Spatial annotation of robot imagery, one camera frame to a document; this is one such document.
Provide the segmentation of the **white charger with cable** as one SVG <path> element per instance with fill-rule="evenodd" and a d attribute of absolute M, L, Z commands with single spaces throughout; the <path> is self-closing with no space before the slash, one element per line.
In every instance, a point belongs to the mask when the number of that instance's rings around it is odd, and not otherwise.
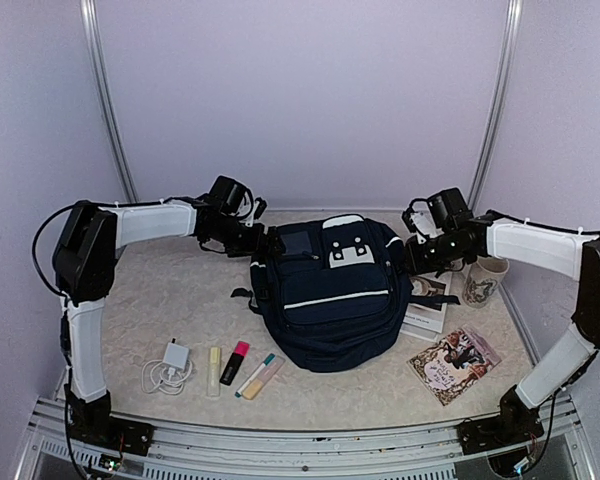
<path fill-rule="evenodd" d="M 193 371 L 190 349 L 172 339 L 166 344 L 161 358 L 149 360 L 143 365 L 141 390 L 145 394 L 178 396 L 184 390 Z"/>

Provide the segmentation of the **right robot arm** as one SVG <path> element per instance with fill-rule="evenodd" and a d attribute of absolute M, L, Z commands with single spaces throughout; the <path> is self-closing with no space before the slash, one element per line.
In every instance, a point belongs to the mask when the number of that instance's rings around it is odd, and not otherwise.
<path fill-rule="evenodd" d="M 505 304 L 533 367 L 500 399 L 498 412 L 458 427 L 463 453 L 549 437 L 540 419 L 600 354 L 600 230 L 567 229 L 496 210 L 472 212 L 457 188 L 416 198 L 402 213 L 411 274 L 441 273 L 455 261 L 505 259 L 515 264 Z"/>

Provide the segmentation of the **navy blue backpack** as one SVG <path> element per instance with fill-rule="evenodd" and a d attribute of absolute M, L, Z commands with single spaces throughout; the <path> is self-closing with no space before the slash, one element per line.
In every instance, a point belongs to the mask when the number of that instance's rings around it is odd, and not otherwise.
<path fill-rule="evenodd" d="M 387 224 L 344 214 L 278 226 L 254 254 L 248 299 L 283 353 L 315 373 L 351 370 L 396 342 L 412 297 L 404 243 Z"/>

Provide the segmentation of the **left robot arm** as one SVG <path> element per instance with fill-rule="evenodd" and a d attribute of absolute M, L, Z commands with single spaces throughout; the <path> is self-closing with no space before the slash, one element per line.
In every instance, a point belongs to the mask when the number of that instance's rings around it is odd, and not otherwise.
<path fill-rule="evenodd" d="M 61 303 L 60 345 L 69 373 L 64 386 L 68 439 L 109 450 L 146 455 L 154 428 L 111 413 L 102 366 L 102 319 L 106 297 L 124 249 L 135 243 L 193 237 L 216 241 L 222 254 L 251 256 L 272 241 L 259 219 L 264 199 L 235 179 L 219 176 L 196 198 L 151 202 L 79 200 L 59 209 L 66 217 L 52 255 L 54 278 L 44 285 Z"/>

